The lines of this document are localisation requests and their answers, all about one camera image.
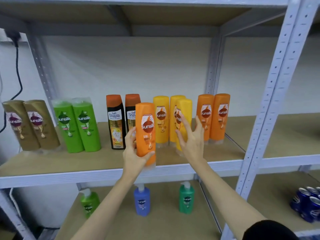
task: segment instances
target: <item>soda can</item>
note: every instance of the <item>soda can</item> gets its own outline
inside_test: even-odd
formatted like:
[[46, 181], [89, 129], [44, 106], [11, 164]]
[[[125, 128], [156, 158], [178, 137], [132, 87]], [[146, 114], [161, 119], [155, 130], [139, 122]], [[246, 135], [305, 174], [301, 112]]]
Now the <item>soda can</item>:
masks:
[[310, 196], [309, 203], [302, 209], [301, 217], [307, 222], [315, 222], [318, 220], [320, 213], [320, 199]]
[[309, 186], [306, 187], [306, 190], [310, 192], [311, 196], [318, 198], [318, 194], [319, 194], [318, 190]]
[[296, 212], [301, 212], [301, 210], [309, 202], [310, 192], [304, 188], [299, 188], [296, 195], [292, 198], [290, 202], [290, 207]]

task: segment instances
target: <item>hand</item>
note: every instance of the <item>hand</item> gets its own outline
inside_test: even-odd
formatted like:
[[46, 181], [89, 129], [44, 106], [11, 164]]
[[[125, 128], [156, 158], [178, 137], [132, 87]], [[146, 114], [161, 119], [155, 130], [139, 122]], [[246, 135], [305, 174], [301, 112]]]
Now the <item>hand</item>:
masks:
[[134, 181], [137, 179], [148, 159], [155, 153], [154, 151], [152, 151], [146, 154], [144, 157], [137, 156], [134, 151], [134, 141], [136, 140], [136, 137], [132, 136], [132, 133], [135, 130], [136, 127], [133, 127], [125, 136], [126, 148], [123, 152], [124, 164], [122, 177], [128, 180], [132, 180], [132, 183], [134, 183]]
[[179, 130], [176, 129], [176, 133], [182, 152], [189, 161], [190, 165], [193, 167], [196, 162], [203, 159], [205, 130], [203, 129], [198, 116], [195, 117], [196, 129], [194, 130], [194, 132], [192, 132], [192, 129], [183, 114], [181, 115], [181, 120], [184, 127], [186, 128], [186, 132], [188, 135], [187, 142], [184, 141], [183, 136]]

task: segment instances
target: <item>blue pump bottle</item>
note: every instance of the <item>blue pump bottle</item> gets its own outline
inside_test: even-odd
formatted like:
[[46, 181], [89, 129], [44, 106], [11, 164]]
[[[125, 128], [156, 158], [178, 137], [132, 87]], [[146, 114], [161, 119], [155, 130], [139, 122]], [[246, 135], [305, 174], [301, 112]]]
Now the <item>blue pump bottle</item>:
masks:
[[134, 204], [137, 214], [147, 216], [150, 212], [150, 190], [144, 184], [136, 184], [138, 188], [134, 190]]

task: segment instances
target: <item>forearm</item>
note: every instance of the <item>forearm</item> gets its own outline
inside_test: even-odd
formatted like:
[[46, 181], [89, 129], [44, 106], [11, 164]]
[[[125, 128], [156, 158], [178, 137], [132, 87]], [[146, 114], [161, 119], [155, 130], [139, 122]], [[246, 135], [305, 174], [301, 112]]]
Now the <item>forearm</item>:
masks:
[[133, 183], [133, 179], [121, 177], [71, 240], [105, 240], [114, 217]]
[[214, 172], [205, 159], [192, 166], [238, 240], [242, 239], [244, 232], [254, 223], [266, 219]]

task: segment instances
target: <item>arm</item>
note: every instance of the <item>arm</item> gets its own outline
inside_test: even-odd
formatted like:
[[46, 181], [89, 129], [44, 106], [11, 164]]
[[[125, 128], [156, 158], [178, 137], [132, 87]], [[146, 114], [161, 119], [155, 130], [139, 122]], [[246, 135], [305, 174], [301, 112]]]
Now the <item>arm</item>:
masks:
[[185, 142], [180, 131], [176, 130], [182, 152], [206, 185], [233, 234], [240, 240], [249, 227], [266, 218], [214, 172], [203, 158], [204, 129], [199, 118], [196, 117], [197, 127], [194, 132], [185, 117], [182, 115], [181, 118], [188, 133], [188, 141]]
[[132, 184], [141, 173], [146, 161], [154, 154], [149, 152], [144, 157], [134, 153], [135, 136], [131, 137], [135, 127], [125, 137], [126, 149], [123, 152], [123, 172], [121, 178], [104, 198], [99, 207], [82, 225], [71, 240], [105, 240], [119, 207]]

